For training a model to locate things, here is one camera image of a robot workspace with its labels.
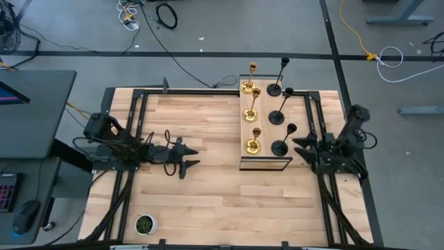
yellow cable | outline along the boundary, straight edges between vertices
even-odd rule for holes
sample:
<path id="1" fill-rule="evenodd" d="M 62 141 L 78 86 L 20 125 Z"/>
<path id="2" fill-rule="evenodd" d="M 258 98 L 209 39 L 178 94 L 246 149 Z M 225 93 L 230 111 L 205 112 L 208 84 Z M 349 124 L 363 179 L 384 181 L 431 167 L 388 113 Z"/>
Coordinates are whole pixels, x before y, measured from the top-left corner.
<path id="1" fill-rule="evenodd" d="M 0 62 L 0 65 L 3 66 L 3 67 L 5 67 L 5 68 L 7 68 L 7 69 L 13 69 L 12 67 L 10 67 L 10 66 L 8 66 L 8 65 L 6 65 L 6 64 L 4 64 L 4 63 L 2 63 L 2 62 Z"/>
<path id="2" fill-rule="evenodd" d="M 67 105 L 71 108 L 73 108 L 74 110 L 76 110 L 79 114 L 81 114 L 86 120 L 89 120 L 89 118 L 83 114 L 82 110 L 80 110 L 80 108 L 75 107 L 74 105 L 72 105 L 71 103 L 67 102 Z"/>
<path id="3" fill-rule="evenodd" d="M 352 27 L 350 27 L 350 26 L 347 24 L 347 22 L 344 20 L 344 17 L 342 16 L 342 7 L 343 7 L 343 5 L 344 5 L 344 2 L 345 2 L 345 0 L 342 0 L 342 2 L 341 2 L 341 7 L 339 7 L 339 15 L 341 16 L 342 22 L 345 24 L 345 26 L 347 26 L 347 28 L 348 28 L 349 30 L 351 30 L 351 31 L 352 31 L 352 32 L 358 37 L 358 39 L 359 39 L 359 43 L 360 43 L 360 45 L 361 45 L 362 50 L 363 50 L 364 52 L 366 52 L 366 54 L 367 54 L 367 60 L 374 60 L 374 59 L 377 57 L 377 54 L 375 54 L 375 53 L 371 53 L 371 52 L 368 52 L 368 51 L 366 50 L 366 48 L 364 48 L 364 45 L 362 44 L 361 36 L 358 34 L 358 32 L 356 32 L 354 29 L 352 29 Z"/>

concrete floor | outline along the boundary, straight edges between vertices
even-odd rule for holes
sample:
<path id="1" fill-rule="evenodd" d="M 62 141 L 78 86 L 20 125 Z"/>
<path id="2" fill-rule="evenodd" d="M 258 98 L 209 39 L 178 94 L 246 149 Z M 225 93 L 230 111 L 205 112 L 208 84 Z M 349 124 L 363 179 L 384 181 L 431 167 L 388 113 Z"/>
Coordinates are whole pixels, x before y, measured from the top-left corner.
<path id="1" fill-rule="evenodd" d="M 12 2 L 19 10 L 25 0 Z M 32 1 L 22 24 L 58 44 L 123 51 L 131 43 L 133 33 L 117 21 L 116 4 L 117 1 L 109 0 L 92 0 L 88 4 L 72 0 Z M 331 53 L 318 1 L 184 0 L 170 4 L 179 16 L 179 26 L 174 31 L 155 30 L 170 51 Z M 327 1 L 339 53 L 362 55 L 357 38 L 339 18 L 339 4 L 340 0 Z M 395 46 L 407 56 L 429 56 L 429 45 L 422 42 L 443 31 L 441 10 L 444 2 L 425 1 L 417 10 L 418 14 L 435 17 L 436 21 L 429 26 L 387 27 L 365 23 L 367 16 L 390 13 L 395 5 L 347 0 L 343 13 L 349 24 L 360 32 L 369 51 L 379 53 L 385 46 Z M 155 3 L 148 3 L 148 14 L 154 14 L 154 6 Z M 141 32 L 134 45 L 139 46 L 130 51 L 162 51 L 149 32 L 142 12 L 136 19 L 141 23 Z M 33 48 L 26 38 L 22 40 L 20 50 Z M 42 41 L 41 50 L 70 49 Z M 2 58 L 8 64 L 23 59 L 20 56 Z M 280 68 L 279 58 L 193 57 L 178 61 L 211 85 L 228 74 L 245 74 L 250 61 L 258 63 L 258 74 L 277 74 Z M 406 62 L 401 68 L 383 69 L 382 72 L 389 79 L 399 79 L 438 64 Z M 444 230 L 441 216 L 444 168 L 440 152 L 444 145 L 439 135 L 444 118 L 401 117 L 396 111 L 402 106 L 443 105 L 441 76 L 444 69 L 390 84 L 377 75 L 375 62 L 343 60 L 342 65 L 352 103 L 363 105 L 371 112 L 372 118 L 364 128 L 379 139 L 375 149 L 365 151 L 365 157 L 385 245 L 408 249 L 440 248 Z M 170 58 L 40 56 L 20 68 L 76 70 L 78 76 L 69 100 L 88 111 L 99 110 L 106 87 L 160 84 L 163 76 L 173 87 L 200 87 Z M 300 90 L 339 90 L 332 60 L 291 60 L 285 69 L 284 84 Z M 57 138 L 71 143 L 71 139 L 81 133 L 82 128 L 65 114 Z M 57 201 L 51 219 L 58 227 L 50 233 L 40 233 L 36 244 L 49 242 L 66 231 L 84 206 L 85 199 Z M 74 242 L 79 226 L 59 243 Z"/>

wooden tabletop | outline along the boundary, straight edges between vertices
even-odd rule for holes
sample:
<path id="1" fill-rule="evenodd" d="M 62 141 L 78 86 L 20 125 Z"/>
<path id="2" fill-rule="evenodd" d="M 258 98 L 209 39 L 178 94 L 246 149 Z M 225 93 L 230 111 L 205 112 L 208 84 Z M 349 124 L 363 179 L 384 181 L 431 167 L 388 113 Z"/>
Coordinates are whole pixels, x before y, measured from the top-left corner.
<path id="1" fill-rule="evenodd" d="M 127 122 L 132 93 L 131 88 L 117 88 L 114 93 L 110 115 L 122 126 Z M 327 131 L 338 135 L 344 125 L 338 92 L 320 94 Z M 288 241 L 290 246 L 327 246 L 317 178 L 300 156 L 291 153 L 294 160 L 283 172 L 239 171 L 243 146 L 239 102 L 234 95 L 148 96 L 142 137 L 154 131 L 153 142 L 166 144 L 164 131 L 169 129 L 171 140 L 182 136 L 188 147 L 199 151 L 187 160 L 199 159 L 200 163 L 188 170 L 184 180 L 178 174 L 167 176 L 161 165 L 140 167 L 131 194 L 125 243 L 157 244 L 166 239 L 167 244 L 280 246 Z M 311 106 L 316 114 L 314 103 Z M 302 98 L 290 98 L 283 113 L 291 114 L 286 122 L 298 126 L 291 138 L 308 134 Z M 315 125 L 320 133 L 317 119 Z M 108 210 L 114 178 L 115 172 L 108 172 L 92 187 L 79 239 L 89 235 Z M 336 179 L 345 215 L 361 236 L 372 242 L 358 179 L 352 174 L 337 174 Z M 135 220 L 143 214 L 158 219 L 154 235 L 135 232 Z M 331 215 L 338 242 L 336 217 Z M 118 211 L 114 238 L 119 216 Z"/>

